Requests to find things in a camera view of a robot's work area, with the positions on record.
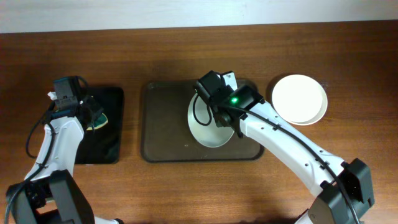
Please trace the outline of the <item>cream white plate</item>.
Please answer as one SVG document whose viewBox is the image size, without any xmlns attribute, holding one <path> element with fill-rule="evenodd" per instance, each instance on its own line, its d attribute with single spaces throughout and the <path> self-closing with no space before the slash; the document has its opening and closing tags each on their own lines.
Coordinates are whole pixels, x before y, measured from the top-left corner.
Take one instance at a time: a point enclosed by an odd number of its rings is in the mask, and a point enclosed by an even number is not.
<svg viewBox="0 0 398 224">
<path fill-rule="evenodd" d="M 328 99 L 316 80 L 305 75 L 288 75 L 274 86 L 271 101 L 284 120 L 296 125 L 310 125 L 326 113 Z"/>
</svg>

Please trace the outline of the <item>light blue plate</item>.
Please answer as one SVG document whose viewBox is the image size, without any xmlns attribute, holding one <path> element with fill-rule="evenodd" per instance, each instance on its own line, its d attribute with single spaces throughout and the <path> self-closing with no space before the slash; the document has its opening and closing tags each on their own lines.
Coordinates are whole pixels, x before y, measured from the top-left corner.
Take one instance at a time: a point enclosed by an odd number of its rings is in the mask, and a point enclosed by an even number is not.
<svg viewBox="0 0 398 224">
<path fill-rule="evenodd" d="M 225 145 L 233 136 L 234 131 L 229 127 L 217 127 L 213 113 L 208 114 L 207 105 L 194 94 L 190 100 L 187 112 L 190 132 L 202 146 L 216 148 Z"/>
</svg>

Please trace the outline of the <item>pink plate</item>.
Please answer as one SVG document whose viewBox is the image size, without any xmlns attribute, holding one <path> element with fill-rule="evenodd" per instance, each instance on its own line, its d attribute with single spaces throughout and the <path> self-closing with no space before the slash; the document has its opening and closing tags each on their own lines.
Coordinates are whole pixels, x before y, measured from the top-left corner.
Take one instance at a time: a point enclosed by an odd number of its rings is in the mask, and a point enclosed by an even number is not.
<svg viewBox="0 0 398 224">
<path fill-rule="evenodd" d="M 321 120 L 328 108 L 326 91 L 318 86 L 311 90 L 300 91 L 298 103 L 292 105 L 286 120 L 292 124 L 306 126 Z"/>
</svg>

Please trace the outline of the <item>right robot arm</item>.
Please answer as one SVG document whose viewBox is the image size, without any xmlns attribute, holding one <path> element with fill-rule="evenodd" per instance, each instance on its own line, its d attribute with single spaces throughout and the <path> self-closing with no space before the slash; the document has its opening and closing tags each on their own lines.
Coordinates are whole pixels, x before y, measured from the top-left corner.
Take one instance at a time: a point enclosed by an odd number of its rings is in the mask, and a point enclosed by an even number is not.
<svg viewBox="0 0 398 224">
<path fill-rule="evenodd" d="M 239 138 L 264 146 L 315 197 L 297 223 L 361 223 L 374 205 L 371 171 L 363 161 L 347 163 L 316 145 L 284 121 L 257 90 L 238 86 L 232 71 L 211 70 L 193 87 L 216 127 L 231 128 Z"/>
</svg>

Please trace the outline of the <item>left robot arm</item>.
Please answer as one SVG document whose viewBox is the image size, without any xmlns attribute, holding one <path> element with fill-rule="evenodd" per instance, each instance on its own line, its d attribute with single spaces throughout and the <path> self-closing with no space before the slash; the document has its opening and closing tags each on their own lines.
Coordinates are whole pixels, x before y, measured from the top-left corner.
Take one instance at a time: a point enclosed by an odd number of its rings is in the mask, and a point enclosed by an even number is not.
<svg viewBox="0 0 398 224">
<path fill-rule="evenodd" d="M 52 100 L 38 120 L 44 140 L 35 163 L 20 183 L 9 186 L 4 222 L 16 223 L 122 223 L 119 218 L 95 216 L 73 178 L 75 159 L 87 131 L 103 108 L 87 94 L 88 84 L 80 76 L 54 80 Z"/>
</svg>

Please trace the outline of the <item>green and yellow sponge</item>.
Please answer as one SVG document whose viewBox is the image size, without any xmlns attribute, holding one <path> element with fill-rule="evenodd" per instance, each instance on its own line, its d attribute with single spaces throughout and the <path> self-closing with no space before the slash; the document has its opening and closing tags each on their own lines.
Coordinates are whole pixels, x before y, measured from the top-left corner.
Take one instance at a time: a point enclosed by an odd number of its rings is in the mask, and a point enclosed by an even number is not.
<svg viewBox="0 0 398 224">
<path fill-rule="evenodd" d="M 87 127 L 87 131 L 95 131 L 108 124 L 108 117 L 102 113 L 101 116 L 94 121 L 93 124 Z"/>
</svg>

